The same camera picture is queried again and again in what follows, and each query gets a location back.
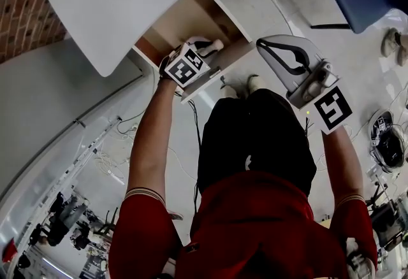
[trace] red sleeve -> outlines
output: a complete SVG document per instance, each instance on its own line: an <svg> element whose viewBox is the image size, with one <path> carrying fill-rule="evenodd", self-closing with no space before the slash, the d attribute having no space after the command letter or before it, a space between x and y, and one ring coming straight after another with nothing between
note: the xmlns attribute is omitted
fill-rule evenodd
<svg viewBox="0 0 408 279"><path fill-rule="evenodd" d="M109 252L112 279L157 278L181 247L173 222L158 199L129 196L122 203Z"/></svg>
<svg viewBox="0 0 408 279"><path fill-rule="evenodd" d="M346 245L346 239L355 238L358 250L368 257L377 269L377 246L374 241L371 218L361 196L348 197L339 204L330 230Z"/></svg>

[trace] open drawer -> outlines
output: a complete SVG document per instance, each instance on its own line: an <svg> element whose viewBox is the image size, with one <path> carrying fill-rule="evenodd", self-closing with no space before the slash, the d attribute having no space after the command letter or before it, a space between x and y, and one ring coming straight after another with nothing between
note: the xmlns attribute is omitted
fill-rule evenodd
<svg viewBox="0 0 408 279"><path fill-rule="evenodd" d="M158 70L162 59L192 36L220 39L224 49L211 60L208 72L184 88L182 103L225 75L254 49L241 25L216 0L178 0L146 31L133 49Z"/></svg>

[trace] forearm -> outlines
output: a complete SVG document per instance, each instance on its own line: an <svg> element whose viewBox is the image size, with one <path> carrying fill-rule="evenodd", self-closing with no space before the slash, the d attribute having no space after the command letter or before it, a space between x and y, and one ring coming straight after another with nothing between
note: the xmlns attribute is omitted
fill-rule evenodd
<svg viewBox="0 0 408 279"><path fill-rule="evenodd" d="M337 205L343 198L363 194L363 173L356 150L344 129L323 134L324 152L331 189Z"/></svg>
<svg viewBox="0 0 408 279"><path fill-rule="evenodd" d="M173 97L177 84L161 80L136 132L127 190L146 187L164 199L164 171L170 138Z"/></svg>

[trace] black chair leg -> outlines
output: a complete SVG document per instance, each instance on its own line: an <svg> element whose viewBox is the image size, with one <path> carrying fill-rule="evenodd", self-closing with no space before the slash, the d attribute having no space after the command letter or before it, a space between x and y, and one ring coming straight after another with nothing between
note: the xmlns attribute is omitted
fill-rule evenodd
<svg viewBox="0 0 408 279"><path fill-rule="evenodd" d="M349 24L319 24L312 25L311 29L338 29L338 30L351 30Z"/></svg>

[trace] white shoe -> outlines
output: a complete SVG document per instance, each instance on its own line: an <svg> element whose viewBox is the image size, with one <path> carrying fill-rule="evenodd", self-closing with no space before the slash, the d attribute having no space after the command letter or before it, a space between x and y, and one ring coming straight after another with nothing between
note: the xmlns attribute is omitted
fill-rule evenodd
<svg viewBox="0 0 408 279"><path fill-rule="evenodd" d="M408 59L408 51L401 46L398 51L397 62L399 66L404 66Z"/></svg>
<svg viewBox="0 0 408 279"><path fill-rule="evenodd" d="M259 75L250 76L248 79L249 94L252 94L259 89L266 89L265 81Z"/></svg>
<svg viewBox="0 0 408 279"><path fill-rule="evenodd" d="M231 85L221 87L221 93L224 98L238 99L237 92Z"/></svg>
<svg viewBox="0 0 408 279"><path fill-rule="evenodd" d="M381 53L384 57L390 56L397 48L400 46L395 41L395 34L398 33L398 30L394 27L388 30L387 34L385 35L384 39L381 43Z"/></svg>

